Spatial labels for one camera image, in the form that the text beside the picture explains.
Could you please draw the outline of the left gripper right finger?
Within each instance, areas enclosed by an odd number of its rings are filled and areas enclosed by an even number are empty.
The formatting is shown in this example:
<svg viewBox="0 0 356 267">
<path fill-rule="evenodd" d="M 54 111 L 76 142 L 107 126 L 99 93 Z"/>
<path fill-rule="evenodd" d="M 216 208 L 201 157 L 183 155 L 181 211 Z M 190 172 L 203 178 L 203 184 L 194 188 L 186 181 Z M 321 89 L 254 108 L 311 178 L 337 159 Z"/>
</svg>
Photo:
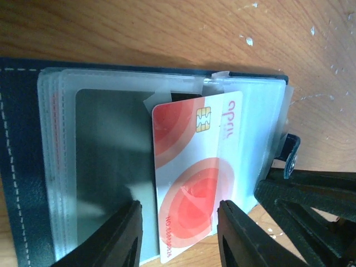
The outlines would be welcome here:
<svg viewBox="0 0 356 267">
<path fill-rule="evenodd" d="M 307 266 L 231 200 L 221 201 L 217 213 L 222 266 Z"/>
</svg>

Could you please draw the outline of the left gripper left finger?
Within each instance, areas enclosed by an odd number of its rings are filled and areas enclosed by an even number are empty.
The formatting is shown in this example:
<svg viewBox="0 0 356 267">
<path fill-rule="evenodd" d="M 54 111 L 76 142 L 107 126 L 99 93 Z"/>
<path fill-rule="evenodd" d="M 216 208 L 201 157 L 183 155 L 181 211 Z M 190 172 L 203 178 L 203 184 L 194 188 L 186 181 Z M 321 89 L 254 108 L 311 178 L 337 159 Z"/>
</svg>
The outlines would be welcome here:
<svg viewBox="0 0 356 267">
<path fill-rule="evenodd" d="M 53 266 L 139 266 L 142 236 L 142 206 L 131 201 Z"/>
</svg>

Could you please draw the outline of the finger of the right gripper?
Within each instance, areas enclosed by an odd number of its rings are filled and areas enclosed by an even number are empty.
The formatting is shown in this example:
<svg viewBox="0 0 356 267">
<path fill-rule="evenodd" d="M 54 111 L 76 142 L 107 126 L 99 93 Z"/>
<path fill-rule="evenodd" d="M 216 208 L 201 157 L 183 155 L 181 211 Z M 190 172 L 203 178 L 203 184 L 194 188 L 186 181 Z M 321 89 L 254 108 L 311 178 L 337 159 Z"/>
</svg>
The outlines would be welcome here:
<svg viewBox="0 0 356 267">
<path fill-rule="evenodd" d="M 255 198 L 310 266 L 355 261 L 355 184 L 262 180 Z"/>
<path fill-rule="evenodd" d="M 355 191 L 354 172 L 294 170 L 291 175 L 285 179 L 283 169 L 271 168 L 267 179 Z"/>
</svg>

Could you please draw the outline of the black credit card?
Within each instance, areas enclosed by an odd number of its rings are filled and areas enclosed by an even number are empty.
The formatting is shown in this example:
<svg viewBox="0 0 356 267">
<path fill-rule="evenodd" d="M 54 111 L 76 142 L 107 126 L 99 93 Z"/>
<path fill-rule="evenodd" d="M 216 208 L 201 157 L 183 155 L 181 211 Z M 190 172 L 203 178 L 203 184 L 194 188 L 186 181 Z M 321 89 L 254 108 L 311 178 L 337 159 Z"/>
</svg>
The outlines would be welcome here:
<svg viewBox="0 0 356 267">
<path fill-rule="evenodd" d="M 159 256 L 149 92 L 76 94 L 77 241 L 131 200 L 142 205 L 141 260 Z"/>
</svg>

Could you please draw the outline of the red white credit card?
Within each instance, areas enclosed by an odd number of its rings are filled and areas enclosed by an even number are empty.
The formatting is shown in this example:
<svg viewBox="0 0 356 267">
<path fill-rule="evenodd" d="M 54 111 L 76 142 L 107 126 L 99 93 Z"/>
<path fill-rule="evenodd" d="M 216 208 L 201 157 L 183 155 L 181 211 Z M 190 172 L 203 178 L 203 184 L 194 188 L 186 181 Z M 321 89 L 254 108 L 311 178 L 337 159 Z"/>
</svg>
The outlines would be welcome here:
<svg viewBox="0 0 356 267">
<path fill-rule="evenodd" d="M 55 162 L 56 171 L 60 171 L 61 167 L 61 139 L 60 139 L 60 112 L 59 112 L 59 97 L 58 92 L 51 93 L 51 109 L 52 109 L 52 127 L 53 127 L 53 142 L 55 147 Z"/>
</svg>

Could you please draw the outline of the blue leather card holder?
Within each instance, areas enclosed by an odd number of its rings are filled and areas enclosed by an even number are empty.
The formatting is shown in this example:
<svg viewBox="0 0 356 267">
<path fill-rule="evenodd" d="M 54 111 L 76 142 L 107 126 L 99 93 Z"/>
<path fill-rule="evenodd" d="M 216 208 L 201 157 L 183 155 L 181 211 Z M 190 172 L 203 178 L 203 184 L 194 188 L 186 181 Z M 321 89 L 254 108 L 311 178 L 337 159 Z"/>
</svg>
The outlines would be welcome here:
<svg viewBox="0 0 356 267">
<path fill-rule="evenodd" d="M 53 266 L 82 244 L 76 185 L 76 94 L 82 89 L 149 92 L 151 120 L 160 104 L 241 92 L 239 174 L 233 195 L 223 200 L 244 213 L 257 204 L 256 184 L 275 159 L 293 170 L 299 139 L 284 130 L 293 95 L 285 75 L 2 58 L 1 177 L 19 266 Z M 53 91 L 59 97 L 59 172 Z"/>
</svg>

